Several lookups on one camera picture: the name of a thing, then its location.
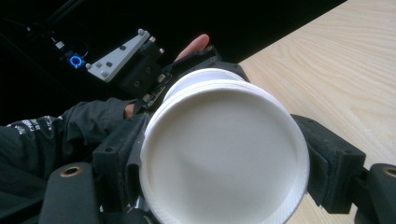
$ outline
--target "black sleeve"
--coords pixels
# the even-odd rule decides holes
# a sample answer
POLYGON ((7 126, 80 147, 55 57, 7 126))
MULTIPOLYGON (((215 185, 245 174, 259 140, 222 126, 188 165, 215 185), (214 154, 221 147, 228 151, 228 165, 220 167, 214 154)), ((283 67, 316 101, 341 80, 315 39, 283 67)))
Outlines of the black sleeve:
POLYGON ((47 179, 58 167, 91 154, 123 120, 133 101, 81 102, 60 117, 25 119, 0 127, 0 162, 47 179))

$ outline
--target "blue led light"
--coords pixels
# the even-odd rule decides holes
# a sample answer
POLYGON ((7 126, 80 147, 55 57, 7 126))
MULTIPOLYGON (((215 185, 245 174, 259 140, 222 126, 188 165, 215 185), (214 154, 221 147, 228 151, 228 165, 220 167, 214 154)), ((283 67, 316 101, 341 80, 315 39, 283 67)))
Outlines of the blue led light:
POLYGON ((79 68, 84 64, 82 58, 77 55, 73 55, 72 57, 70 57, 69 62, 74 68, 79 68))

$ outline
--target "black jacket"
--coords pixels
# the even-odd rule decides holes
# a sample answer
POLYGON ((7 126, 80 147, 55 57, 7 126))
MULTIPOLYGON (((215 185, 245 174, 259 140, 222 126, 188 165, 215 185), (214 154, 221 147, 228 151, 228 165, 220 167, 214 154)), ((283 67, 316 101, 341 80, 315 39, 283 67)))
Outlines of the black jacket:
POLYGON ((25 119, 0 127, 0 222, 37 214, 52 171, 85 161, 123 120, 132 101, 79 103, 60 117, 25 119))

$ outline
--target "black mechanical part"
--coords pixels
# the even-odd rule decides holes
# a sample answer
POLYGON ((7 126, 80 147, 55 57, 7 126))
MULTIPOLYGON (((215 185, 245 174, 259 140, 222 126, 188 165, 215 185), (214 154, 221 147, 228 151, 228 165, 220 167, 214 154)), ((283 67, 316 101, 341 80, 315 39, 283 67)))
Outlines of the black mechanical part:
POLYGON ((356 224, 379 224, 370 190, 367 187, 368 174, 368 170, 362 169, 360 175, 354 176, 347 193, 348 198, 358 207, 354 220, 356 224))
POLYGON ((49 177, 38 223, 99 223, 99 206, 92 166, 76 162, 55 170, 49 177))
POLYGON ((365 154, 316 121, 292 115, 303 132, 310 157, 308 192, 329 214, 348 214, 353 176, 360 174, 365 154))
POLYGON ((125 168, 130 155, 140 155, 140 148, 133 145, 141 141, 138 137, 146 130, 148 120, 148 114, 134 115, 131 119, 124 120, 92 153, 94 171, 102 177, 98 183, 99 204, 105 212, 124 212, 128 204, 133 203, 138 197, 138 176, 133 173, 133 177, 130 177, 125 173, 125 168), (127 179, 129 184, 133 185, 128 189, 133 192, 126 189, 127 179))
POLYGON ((245 81, 249 81, 248 76, 239 64, 222 62, 221 56, 216 51, 215 47, 208 46, 203 50, 197 50, 186 57, 165 66, 162 70, 163 80, 160 82, 154 82, 154 85, 151 87, 145 87, 145 89, 149 89, 149 98, 144 100, 142 99, 137 102, 135 106, 139 109, 136 110, 136 113, 141 111, 140 109, 146 109, 150 112, 155 111, 161 105, 167 91, 179 79, 192 71, 203 68, 221 68, 234 72, 245 81))
POLYGON ((121 68, 114 82, 134 98, 143 98, 161 74, 161 66, 157 64, 161 55, 156 44, 147 41, 121 68))
POLYGON ((34 22, 31 24, 29 29, 30 32, 26 37, 32 42, 37 41, 40 37, 50 39, 53 37, 53 32, 51 31, 53 26, 82 2, 84 2, 84 0, 68 0, 42 23, 34 22))
POLYGON ((375 211, 380 223, 396 223, 396 166, 374 164, 367 176, 375 211))

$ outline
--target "dark background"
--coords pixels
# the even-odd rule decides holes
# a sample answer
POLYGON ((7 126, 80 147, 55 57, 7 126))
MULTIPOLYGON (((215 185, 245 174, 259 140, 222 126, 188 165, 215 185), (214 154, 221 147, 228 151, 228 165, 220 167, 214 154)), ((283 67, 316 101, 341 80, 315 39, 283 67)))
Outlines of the dark background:
POLYGON ((206 33, 224 62, 239 63, 344 1, 1 1, 0 125, 59 116, 80 101, 128 98, 83 67, 60 61, 49 36, 79 54, 88 52, 85 60, 92 63, 142 28, 164 49, 159 64, 165 66, 206 33), (73 2, 75 7, 55 17, 59 20, 49 20, 73 2))

